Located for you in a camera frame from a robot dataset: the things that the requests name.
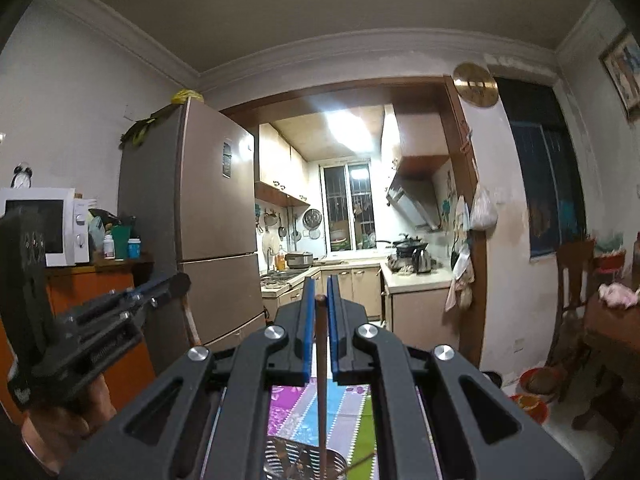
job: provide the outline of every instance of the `white bottle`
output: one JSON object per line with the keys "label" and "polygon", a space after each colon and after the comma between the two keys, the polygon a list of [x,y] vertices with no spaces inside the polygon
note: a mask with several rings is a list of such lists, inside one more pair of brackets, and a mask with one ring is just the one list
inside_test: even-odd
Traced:
{"label": "white bottle", "polygon": [[113,260],[116,257],[115,246],[113,245],[113,236],[110,234],[104,235],[104,248],[102,249],[104,252],[105,260]]}

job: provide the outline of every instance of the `range hood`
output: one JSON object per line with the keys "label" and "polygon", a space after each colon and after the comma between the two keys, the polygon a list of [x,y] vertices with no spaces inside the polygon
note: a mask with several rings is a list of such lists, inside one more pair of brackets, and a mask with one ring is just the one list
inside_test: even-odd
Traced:
{"label": "range hood", "polygon": [[430,178],[411,180],[396,173],[386,192],[386,200],[414,229],[441,229],[438,201]]}

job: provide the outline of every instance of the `kettle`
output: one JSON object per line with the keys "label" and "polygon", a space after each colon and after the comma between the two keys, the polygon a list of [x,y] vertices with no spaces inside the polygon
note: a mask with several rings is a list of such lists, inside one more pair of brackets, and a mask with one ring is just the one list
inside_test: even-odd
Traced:
{"label": "kettle", "polygon": [[417,274],[431,272],[431,255],[427,252],[427,249],[416,249],[411,257],[411,263],[414,266],[414,272]]}

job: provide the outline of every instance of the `pink cloth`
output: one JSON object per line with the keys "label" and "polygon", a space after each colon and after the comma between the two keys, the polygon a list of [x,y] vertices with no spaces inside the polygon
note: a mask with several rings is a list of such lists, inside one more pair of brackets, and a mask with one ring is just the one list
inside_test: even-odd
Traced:
{"label": "pink cloth", "polygon": [[630,306],[638,304],[638,295],[628,286],[621,283],[611,283],[611,285],[600,285],[598,288],[600,299],[609,308],[628,309]]}

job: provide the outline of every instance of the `kitchen window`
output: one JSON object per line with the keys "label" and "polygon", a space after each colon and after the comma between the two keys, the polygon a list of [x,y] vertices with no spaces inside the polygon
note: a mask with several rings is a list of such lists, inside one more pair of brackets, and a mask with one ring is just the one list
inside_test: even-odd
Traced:
{"label": "kitchen window", "polygon": [[553,89],[496,78],[515,141],[527,208],[532,257],[583,239],[586,217],[580,173]]}
{"label": "kitchen window", "polygon": [[327,251],[376,248],[368,162],[321,168]]}

